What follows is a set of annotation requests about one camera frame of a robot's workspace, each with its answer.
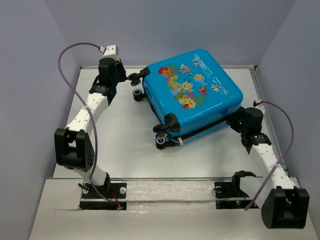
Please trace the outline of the blue hard-shell suitcase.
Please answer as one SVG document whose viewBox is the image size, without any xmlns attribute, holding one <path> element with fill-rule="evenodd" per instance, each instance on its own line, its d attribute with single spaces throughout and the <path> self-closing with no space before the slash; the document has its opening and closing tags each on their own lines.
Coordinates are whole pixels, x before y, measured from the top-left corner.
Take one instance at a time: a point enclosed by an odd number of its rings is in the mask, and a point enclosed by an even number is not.
<svg viewBox="0 0 320 240">
<path fill-rule="evenodd" d="M 147 65 L 128 76 L 135 101 L 146 99 L 159 123 L 153 127 L 159 150 L 182 146 L 226 126 L 243 93 L 205 49 Z"/>
</svg>

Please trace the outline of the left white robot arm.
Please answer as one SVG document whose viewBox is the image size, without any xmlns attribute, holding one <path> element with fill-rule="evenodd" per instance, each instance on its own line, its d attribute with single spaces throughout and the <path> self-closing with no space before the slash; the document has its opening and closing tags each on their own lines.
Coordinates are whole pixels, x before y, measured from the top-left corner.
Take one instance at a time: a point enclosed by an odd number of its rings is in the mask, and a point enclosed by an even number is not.
<svg viewBox="0 0 320 240">
<path fill-rule="evenodd" d="M 98 166 L 98 142 L 92 142 L 90 135 L 98 134 L 96 123 L 116 96 L 118 83 L 126 78 L 118 57 L 100 59 L 98 75 L 83 101 L 84 106 L 66 127 L 54 133 L 56 163 L 79 174 L 101 198 L 110 194 L 111 180 Z"/>
</svg>

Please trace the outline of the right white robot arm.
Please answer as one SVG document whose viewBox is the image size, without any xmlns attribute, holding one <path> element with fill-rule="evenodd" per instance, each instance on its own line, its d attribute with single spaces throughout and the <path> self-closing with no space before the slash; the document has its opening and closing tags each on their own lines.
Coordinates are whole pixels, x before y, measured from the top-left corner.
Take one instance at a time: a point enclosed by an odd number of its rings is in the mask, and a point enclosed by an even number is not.
<svg viewBox="0 0 320 240">
<path fill-rule="evenodd" d="M 242 145 L 262 172 L 262 177 L 250 171 L 235 172 L 230 190 L 235 196 L 246 194 L 251 199 L 245 210 L 253 205 L 259 207 L 266 228 L 303 229 L 310 195 L 306 189 L 298 187 L 281 166 L 272 142 L 262 133 L 263 118 L 262 107 L 240 107 L 226 119 L 240 134 Z"/>
</svg>

